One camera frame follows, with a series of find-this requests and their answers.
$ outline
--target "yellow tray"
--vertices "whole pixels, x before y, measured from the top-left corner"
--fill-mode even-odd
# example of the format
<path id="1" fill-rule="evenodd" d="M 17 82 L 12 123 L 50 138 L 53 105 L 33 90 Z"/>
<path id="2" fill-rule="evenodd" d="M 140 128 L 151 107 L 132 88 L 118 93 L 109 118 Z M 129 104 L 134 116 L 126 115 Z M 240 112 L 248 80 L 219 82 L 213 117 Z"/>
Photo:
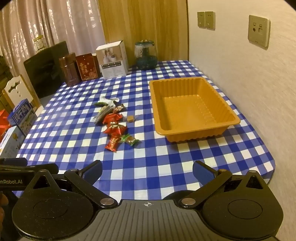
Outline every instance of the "yellow tray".
<path id="1" fill-rule="evenodd" d="M 149 86 L 155 130 L 170 142 L 217 136 L 240 123 L 204 78 L 153 80 Z"/>

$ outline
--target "chair backrest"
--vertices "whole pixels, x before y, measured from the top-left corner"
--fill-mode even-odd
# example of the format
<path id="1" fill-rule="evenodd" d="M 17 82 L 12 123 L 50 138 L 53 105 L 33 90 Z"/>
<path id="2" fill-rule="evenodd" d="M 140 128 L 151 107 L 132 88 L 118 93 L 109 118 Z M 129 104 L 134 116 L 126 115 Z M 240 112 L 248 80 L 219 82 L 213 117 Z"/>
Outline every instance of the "chair backrest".
<path id="1" fill-rule="evenodd" d="M 33 101 L 33 97 L 21 76 L 13 77 L 8 81 L 4 90 L 14 106 L 17 106 L 24 99 L 28 99 L 30 103 Z"/>

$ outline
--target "wall outlet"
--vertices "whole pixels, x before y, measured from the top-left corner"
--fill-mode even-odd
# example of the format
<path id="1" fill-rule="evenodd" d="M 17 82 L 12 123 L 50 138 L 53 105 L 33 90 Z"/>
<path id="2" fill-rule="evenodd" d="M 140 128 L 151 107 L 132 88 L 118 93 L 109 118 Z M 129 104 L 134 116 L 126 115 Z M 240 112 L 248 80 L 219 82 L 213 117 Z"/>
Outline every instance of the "wall outlet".
<path id="1" fill-rule="evenodd" d="M 267 47 L 270 35 L 270 20 L 249 15 L 248 40 L 260 46 Z"/>
<path id="2" fill-rule="evenodd" d="M 197 25 L 205 28 L 205 12 L 197 12 Z"/>
<path id="3" fill-rule="evenodd" d="M 216 14 L 215 12 L 205 12 L 205 26 L 209 29 L 215 29 Z"/>

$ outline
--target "pink curtain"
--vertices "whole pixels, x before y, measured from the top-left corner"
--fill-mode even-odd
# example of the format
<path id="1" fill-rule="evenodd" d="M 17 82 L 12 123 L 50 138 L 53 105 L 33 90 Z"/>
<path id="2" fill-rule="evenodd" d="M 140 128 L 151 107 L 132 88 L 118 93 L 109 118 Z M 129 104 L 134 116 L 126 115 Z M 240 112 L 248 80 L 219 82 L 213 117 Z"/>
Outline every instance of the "pink curtain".
<path id="1" fill-rule="evenodd" d="M 97 0 L 12 0 L 0 11 L 0 46 L 14 76 L 28 82 L 23 62 L 36 54 L 33 39 L 66 41 L 76 55 L 105 43 Z"/>

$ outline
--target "table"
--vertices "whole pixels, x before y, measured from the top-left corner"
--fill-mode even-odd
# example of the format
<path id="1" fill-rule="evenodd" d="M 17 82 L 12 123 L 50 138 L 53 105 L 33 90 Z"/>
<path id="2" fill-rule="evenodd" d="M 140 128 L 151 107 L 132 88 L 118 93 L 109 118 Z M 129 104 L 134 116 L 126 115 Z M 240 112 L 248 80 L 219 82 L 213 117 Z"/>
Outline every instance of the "table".
<path id="1" fill-rule="evenodd" d="M 170 143 L 155 132 L 149 81 L 193 76 L 206 78 L 241 123 L 216 138 Z M 91 122 L 100 109 L 93 105 L 100 96 L 119 98 L 126 106 L 122 114 L 136 116 L 134 123 L 127 123 L 128 132 L 141 140 L 135 148 L 122 143 L 116 153 L 105 149 L 106 126 Z M 94 186 L 117 201 L 162 199 L 174 191 L 198 189 L 200 183 L 192 173 L 194 160 L 233 174 L 257 170 L 266 182 L 275 169 L 274 159 L 245 116 L 188 61 L 160 62 L 151 71 L 131 69 L 126 77 L 100 78 L 74 87 L 64 84 L 38 117 L 18 157 L 27 158 L 30 165 L 55 162 L 60 173 L 99 159 L 104 170 Z"/>

